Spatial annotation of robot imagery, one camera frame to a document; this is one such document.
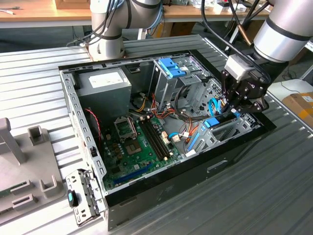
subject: connector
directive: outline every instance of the connector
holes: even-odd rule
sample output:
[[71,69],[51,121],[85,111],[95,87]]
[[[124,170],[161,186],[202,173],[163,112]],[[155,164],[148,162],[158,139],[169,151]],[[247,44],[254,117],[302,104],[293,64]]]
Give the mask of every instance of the connector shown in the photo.
[[174,135],[172,137],[172,140],[173,140],[174,143],[179,142],[180,141],[179,135]]
[[189,132],[185,131],[183,134],[184,137],[188,138],[189,137]]
[[165,145],[168,145],[170,143],[167,138],[163,138],[162,140],[165,143]]
[[165,131],[162,131],[161,135],[163,138],[167,138],[167,133]]

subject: black wire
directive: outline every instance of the black wire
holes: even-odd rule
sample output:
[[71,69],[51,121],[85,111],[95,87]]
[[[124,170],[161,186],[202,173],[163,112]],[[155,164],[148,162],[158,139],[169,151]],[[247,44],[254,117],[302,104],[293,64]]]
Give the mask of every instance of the black wire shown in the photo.
[[253,5],[251,6],[251,8],[250,8],[250,10],[249,10],[249,12],[248,12],[248,14],[247,14],[246,17],[245,17],[244,23],[245,23],[245,21],[247,20],[247,18],[249,18],[249,17],[251,16],[251,14],[252,14],[253,11],[255,10],[256,6],[259,4],[259,1],[260,1],[260,0],[255,0],[255,1],[254,1]]
[[153,33],[151,33],[151,32],[149,33],[150,36],[153,36],[153,35],[154,35],[154,33],[156,32],[158,26],[159,26],[159,24],[155,27],[155,30],[154,30]]
[[114,1],[113,1],[112,4],[111,4],[111,2],[112,2],[112,1],[109,0],[109,4],[108,4],[108,8],[107,8],[106,17],[105,17],[105,19],[103,20],[103,22],[101,23],[101,24],[103,24],[103,28],[102,28],[101,32],[100,32],[99,34],[94,33],[94,35],[95,35],[94,38],[98,37],[98,39],[97,39],[95,42],[92,42],[92,43],[90,43],[90,41],[92,40],[92,39],[90,39],[90,41],[88,41],[88,46],[91,46],[91,45],[93,45],[93,44],[96,44],[97,42],[99,42],[99,41],[102,39],[102,37],[100,37],[100,36],[101,36],[102,33],[105,31],[105,28],[106,28],[106,25],[107,25],[107,20],[108,20],[108,18],[110,17],[111,10],[112,10],[113,5],[114,5]]
[[[287,71],[284,72],[284,74],[282,75],[282,78],[287,81],[287,78],[289,78],[289,80],[294,80],[294,79],[298,79],[297,78],[297,74],[294,72],[294,71],[290,71],[289,70],[290,66],[287,67]],[[280,81],[280,84],[282,85],[283,88],[287,89],[288,91],[291,91],[291,92],[297,92],[300,94],[299,91],[296,91],[296,90],[290,90],[289,88],[285,87],[283,85],[283,81]]]
[[232,50],[234,50],[242,60],[244,60],[249,65],[253,66],[255,68],[255,70],[257,70],[263,76],[263,78],[266,80],[266,82],[263,82],[263,83],[267,83],[267,84],[270,83],[271,82],[271,78],[270,78],[269,74],[267,72],[265,72],[264,69],[260,65],[258,65],[253,59],[251,59],[250,57],[248,57],[247,55],[243,54],[241,51],[236,49],[233,44],[231,44],[230,42],[226,41],[224,38],[222,38],[218,33],[216,33],[209,26],[208,21],[207,21],[207,19],[205,17],[204,4],[205,4],[205,0],[201,0],[201,15],[202,15],[202,19],[203,19],[203,23],[204,23],[205,27],[207,29],[209,29],[212,34],[214,34],[218,39],[220,39],[228,47],[230,47]]
[[[237,11],[238,5],[239,5],[239,3],[237,2],[235,11]],[[229,25],[227,26],[227,29],[229,29],[229,31],[228,32],[226,31],[226,34],[223,36],[224,39],[230,34],[232,28],[234,27],[233,19],[234,19],[234,14],[233,14],[233,17],[231,18],[231,20],[229,22]]]
[[231,9],[231,12],[233,13],[233,17],[235,18],[235,21],[236,21],[237,25],[239,26],[240,25],[240,21],[238,19],[238,16],[236,14],[235,9],[234,9],[233,2],[230,0],[230,1],[228,1],[228,3],[229,3],[229,7]]
[[114,8],[114,11],[113,11],[113,13],[112,13],[112,16],[111,16],[111,19],[110,19],[110,22],[109,22],[109,25],[108,25],[108,28],[110,27],[110,25],[111,25],[111,22],[112,22],[112,19],[113,19],[113,16],[114,16],[114,14],[115,14],[115,11],[116,11],[116,9],[117,9],[117,5],[119,4],[119,0],[117,0],[117,4],[116,4],[116,6],[115,6],[115,8]]
[[289,88],[285,87],[285,86],[283,85],[283,82],[282,82],[282,81],[280,81],[280,84],[282,85],[282,87],[283,87],[283,88],[287,89],[288,91],[291,91],[291,92],[297,92],[297,93],[299,93],[299,94],[300,94],[300,92],[299,92],[299,91],[290,90]]
[[[85,39],[89,39],[92,35],[95,35],[95,37],[98,37],[98,36],[100,36],[100,35],[104,32],[104,30],[105,30],[105,25],[106,25],[106,23],[107,23],[107,19],[108,19],[109,15],[110,15],[111,10],[112,10],[113,5],[114,5],[114,2],[113,2],[113,4],[111,4],[111,2],[112,2],[112,1],[109,0],[108,7],[107,7],[106,17],[105,17],[105,19],[102,21],[102,23],[101,23],[95,30],[93,30],[90,34],[85,35],[85,36],[82,37],[82,38],[76,38],[76,39],[73,40],[72,42],[67,43],[67,47],[68,47],[70,44],[73,44],[73,43],[76,43],[76,42],[84,42]],[[99,34],[97,34],[96,32],[97,32],[102,26],[103,26],[103,28],[102,28],[101,32],[100,32]]]
[[203,120],[203,119],[206,119],[208,118],[209,116],[197,116],[197,117],[189,117],[187,114],[182,114],[179,112],[179,109],[178,109],[178,99],[180,97],[180,95],[182,93],[184,93],[190,86],[183,86],[179,92],[176,94],[175,96],[175,99],[174,99],[174,110],[175,110],[175,113],[176,115],[178,116],[178,118],[184,122],[188,122],[190,121],[190,119],[192,121],[200,121],[200,120]]
[[164,25],[163,25],[162,34],[161,34],[160,38],[163,36],[164,28],[165,28],[165,16],[164,16],[164,11],[162,11],[162,15],[163,15],[163,20],[164,20]]
[[259,9],[257,9],[249,18],[246,17],[246,19],[243,22],[243,26],[245,26],[249,21],[251,21],[255,16],[257,16],[261,11],[263,11],[267,6],[269,5],[269,2],[267,1],[264,3],[263,6],[261,6]]

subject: blue latch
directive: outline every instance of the blue latch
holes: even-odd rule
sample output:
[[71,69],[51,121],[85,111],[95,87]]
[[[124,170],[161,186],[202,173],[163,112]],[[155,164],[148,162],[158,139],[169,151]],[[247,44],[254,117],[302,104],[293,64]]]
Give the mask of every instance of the blue latch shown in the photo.
[[180,70],[178,64],[175,63],[171,58],[159,59],[158,62],[171,78],[186,75],[186,72]]
[[210,119],[207,119],[204,121],[204,124],[207,128],[210,128],[211,126],[214,126],[214,125],[217,125],[217,124],[220,124],[219,121],[217,121],[216,118],[212,117]]

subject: cardboard box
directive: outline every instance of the cardboard box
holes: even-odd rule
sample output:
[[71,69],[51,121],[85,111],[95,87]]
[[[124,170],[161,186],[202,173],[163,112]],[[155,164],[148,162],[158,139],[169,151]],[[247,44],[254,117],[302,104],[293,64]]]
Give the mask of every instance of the cardboard box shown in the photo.
[[313,128],[313,92],[291,94],[283,103]]
[[90,9],[90,0],[54,0],[57,9]]

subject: aluminum table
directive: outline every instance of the aluminum table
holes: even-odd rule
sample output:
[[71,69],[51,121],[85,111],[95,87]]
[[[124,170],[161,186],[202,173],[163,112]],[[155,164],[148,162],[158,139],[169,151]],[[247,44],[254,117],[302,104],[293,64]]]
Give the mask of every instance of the aluminum table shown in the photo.
[[[198,49],[219,70],[226,56],[200,36],[125,42],[129,55]],[[84,168],[67,115],[57,66],[90,61],[80,47],[0,54],[0,117],[12,134],[40,124],[49,130],[63,179]],[[66,196],[0,227],[0,234],[311,234],[313,131],[271,94],[264,113],[277,128],[236,165],[122,224],[109,233],[102,218],[78,228]]]

